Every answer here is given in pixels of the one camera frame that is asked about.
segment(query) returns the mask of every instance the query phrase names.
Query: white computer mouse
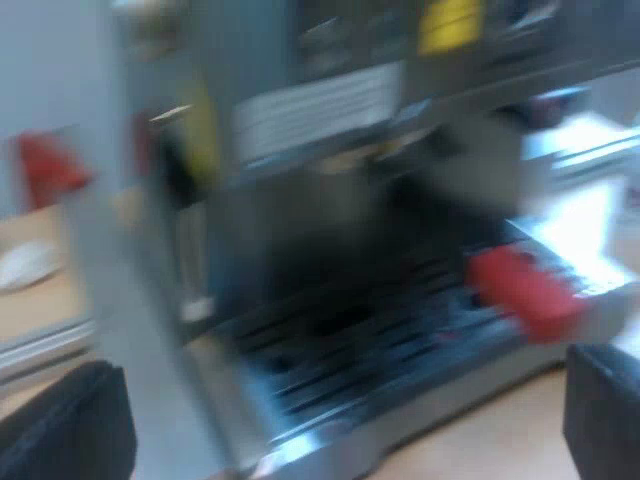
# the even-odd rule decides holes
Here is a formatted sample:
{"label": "white computer mouse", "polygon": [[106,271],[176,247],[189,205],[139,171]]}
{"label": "white computer mouse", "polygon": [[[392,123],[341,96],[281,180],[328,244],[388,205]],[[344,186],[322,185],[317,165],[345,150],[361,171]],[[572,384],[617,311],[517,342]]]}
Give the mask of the white computer mouse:
{"label": "white computer mouse", "polygon": [[60,270],[62,264],[48,242],[34,240],[6,252],[0,258],[0,291],[28,287]]}

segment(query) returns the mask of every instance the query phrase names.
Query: drip tray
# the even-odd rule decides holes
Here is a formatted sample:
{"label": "drip tray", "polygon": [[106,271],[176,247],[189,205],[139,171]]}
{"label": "drip tray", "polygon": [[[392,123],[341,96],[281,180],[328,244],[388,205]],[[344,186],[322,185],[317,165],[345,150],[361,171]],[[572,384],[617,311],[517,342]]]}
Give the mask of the drip tray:
{"label": "drip tray", "polygon": [[329,418],[380,415],[524,345],[516,322],[482,305],[445,258],[400,263],[227,332],[252,385],[251,408],[277,418],[272,442]]}

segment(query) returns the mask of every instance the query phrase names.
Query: metal grate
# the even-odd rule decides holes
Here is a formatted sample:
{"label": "metal grate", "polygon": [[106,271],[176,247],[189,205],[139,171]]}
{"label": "metal grate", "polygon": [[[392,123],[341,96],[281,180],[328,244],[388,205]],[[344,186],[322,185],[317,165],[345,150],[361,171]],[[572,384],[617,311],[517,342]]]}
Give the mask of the metal grate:
{"label": "metal grate", "polygon": [[500,318],[474,301],[446,258],[413,259],[245,327],[234,340],[281,412],[305,421],[370,397]]}

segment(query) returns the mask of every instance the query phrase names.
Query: white label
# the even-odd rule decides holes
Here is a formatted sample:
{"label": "white label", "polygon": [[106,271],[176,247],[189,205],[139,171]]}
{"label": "white label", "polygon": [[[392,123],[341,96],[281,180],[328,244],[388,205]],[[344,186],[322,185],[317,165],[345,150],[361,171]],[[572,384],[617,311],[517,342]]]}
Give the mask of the white label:
{"label": "white label", "polygon": [[402,62],[258,95],[235,108],[243,162],[389,120],[398,108]]}

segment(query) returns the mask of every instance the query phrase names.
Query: stainless steel machine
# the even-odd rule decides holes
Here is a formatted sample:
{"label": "stainless steel machine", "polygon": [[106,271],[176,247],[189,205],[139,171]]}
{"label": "stainless steel machine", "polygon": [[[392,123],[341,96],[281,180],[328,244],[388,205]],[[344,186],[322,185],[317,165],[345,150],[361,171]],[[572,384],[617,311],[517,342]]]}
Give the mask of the stainless steel machine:
{"label": "stainless steel machine", "polygon": [[[550,164],[503,107],[634,66],[638,14],[597,0],[117,3],[141,256],[230,472],[361,477],[562,362],[568,342],[620,331],[633,277],[563,258],[518,219]],[[587,300],[571,338],[531,344],[467,284],[469,255],[504,244]],[[195,324],[178,320],[186,290],[212,306]]]}

